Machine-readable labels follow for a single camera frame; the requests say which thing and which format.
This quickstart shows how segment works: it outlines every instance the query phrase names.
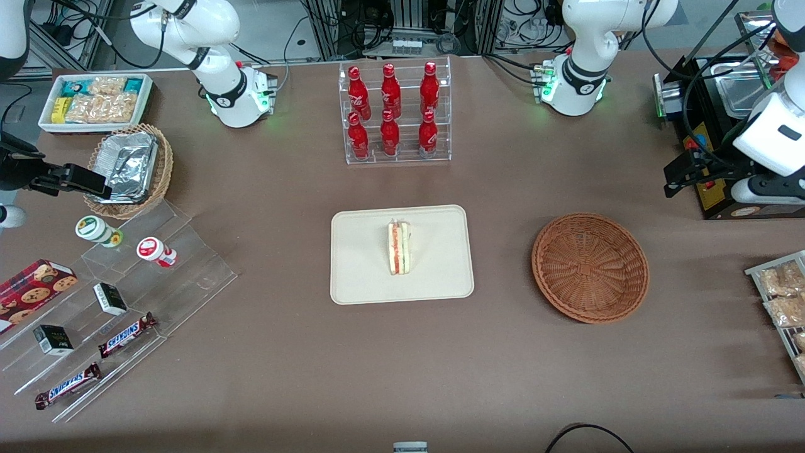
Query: brown table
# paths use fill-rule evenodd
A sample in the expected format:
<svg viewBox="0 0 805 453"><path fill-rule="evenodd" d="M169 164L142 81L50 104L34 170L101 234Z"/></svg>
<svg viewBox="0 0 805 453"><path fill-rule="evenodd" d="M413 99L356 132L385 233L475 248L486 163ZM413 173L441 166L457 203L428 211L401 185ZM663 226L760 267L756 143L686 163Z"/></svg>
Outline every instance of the brown table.
<svg viewBox="0 0 805 453"><path fill-rule="evenodd" d="M276 114L243 130L210 114L190 72L152 73L147 120L175 153L167 197L240 278L67 424L0 380L0 451L531 452L572 422L636 451L802 451L805 401L772 399L797 377L742 271L802 249L803 221L705 222L691 191L663 196L677 145L654 117L648 53L620 55L582 118L536 106L480 58L452 64L454 159L419 168L347 167L335 64L295 66ZM96 142L38 146L81 163ZM332 303L335 213L450 203L468 214L471 297ZM2 279L87 248L80 196L19 205L30 219L0 236ZM648 256L648 297L623 322L574 322L534 283L537 232L574 211L616 219ZM574 448L586 442L597 449ZM559 446L621 451L596 433Z"/></svg>

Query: snickers bar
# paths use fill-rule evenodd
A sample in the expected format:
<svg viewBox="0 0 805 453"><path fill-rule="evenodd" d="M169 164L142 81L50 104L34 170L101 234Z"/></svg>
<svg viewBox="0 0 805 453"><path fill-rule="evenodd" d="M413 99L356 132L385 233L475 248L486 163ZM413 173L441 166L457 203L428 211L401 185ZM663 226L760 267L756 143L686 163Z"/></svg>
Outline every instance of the snickers bar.
<svg viewBox="0 0 805 453"><path fill-rule="evenodd" d="M152 316L151 312L149 311L145 316L138 319L137 322L131 326L128 326L123 332L115 335L108 342L98 346L98 349L101 351L101 358L105 359L106 357L109 357L117 349L124 347L131 340L142 335L142 333L145 332L148 327L151 327L154 324L156 324L156 319L154 319L154 316Z"/></svg>
<svg viewBox="0 0 805 453"><path fill-rule="evenodd" d="M49 405L53 404L53 401L63 397L75 389L78 389L83 384L86 384L93 379L101 379L101 369L98 367L98 364L94 362L83 372L80 372L65 382L62 382L58 387L52 388L50 392L42 392L39 395L36 395L36 399L34 400L36 410L42 410L48 407Z"/></svg>

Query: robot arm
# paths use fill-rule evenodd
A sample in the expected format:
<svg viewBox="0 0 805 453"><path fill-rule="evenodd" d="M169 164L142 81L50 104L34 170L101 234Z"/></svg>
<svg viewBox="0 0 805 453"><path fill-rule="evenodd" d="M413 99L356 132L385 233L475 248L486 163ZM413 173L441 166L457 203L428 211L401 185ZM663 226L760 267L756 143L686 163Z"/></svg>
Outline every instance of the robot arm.
<svg viewBox="0 0 805 453"><path fill-rule="evenodd" d="M134 33L145 44L163 49L193 71L207 91L213 113L229 127L245 127L273 111L276 80L239 67L224 47L237 39L240 19L226 0L154 0L132 7Z"/></svg>
<svg viewBox="0 0 805 453"><path fill-rule="evenodd" d="M752 110L733 146L771 173L738 181L744 203L805 204L805 3L775 2L777 29L799 62Z"/></svg>
<svg viewBox="0 0 805 453"><path fill-rule="evenodd" d="M576 42L570 56L560 55L544 63L546 89L540 100L568 116L589 112L618 53L613 32L641 30L647 11L654 13L646 28L661 27L678 4L679 0L565 0L562 16L576 33Z"/></svg>
<svg viewBox="0 0 805 453"><path fill-rule="evenodd" d="M0 6L0 81L14 76L28 58L28 22L31 4L26 0L4 0Z"/></svg>

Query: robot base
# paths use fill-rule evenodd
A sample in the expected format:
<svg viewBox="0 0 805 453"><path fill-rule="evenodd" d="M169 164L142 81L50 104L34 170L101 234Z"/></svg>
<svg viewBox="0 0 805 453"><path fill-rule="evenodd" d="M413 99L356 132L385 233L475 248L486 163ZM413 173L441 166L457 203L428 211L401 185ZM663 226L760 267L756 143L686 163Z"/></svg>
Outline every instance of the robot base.
<svg viewBox="0 0 805 453"><path fill-rule="evenodd" d="M538 104L548 104L561 114L581 116L592 110L592 106L601 99L606 80L601 82L596 92L578 94L562 75L562 65L567 58L567 55L560 55L554 60L545 60L538 72L531 70L531 81L545 84L534 87L534 98Z"/></svg>
<svg viewBox="0 0 805 453"><path fill-rule="evenodd" d="M265 114L274 113L277 98L277 78L268 77L257 69L244 67L241 71L246 75L246 90L233 106L223 108L216 106L207 97L213 113L229 127L246 127Z"/></svg>

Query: beige tray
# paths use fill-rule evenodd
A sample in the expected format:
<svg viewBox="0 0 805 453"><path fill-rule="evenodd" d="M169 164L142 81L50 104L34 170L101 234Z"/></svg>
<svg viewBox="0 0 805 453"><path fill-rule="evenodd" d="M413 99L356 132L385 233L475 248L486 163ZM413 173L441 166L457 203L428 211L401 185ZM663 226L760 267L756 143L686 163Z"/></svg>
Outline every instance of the beige tray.
<svg viewBox="0 0 805 453"><path fill-rule="evenodd" d="M391 275L388 224L411 224L411 272ZM340 305L467 297L475 289L458 205L345 211L332 218L330 297Z"/></svg>

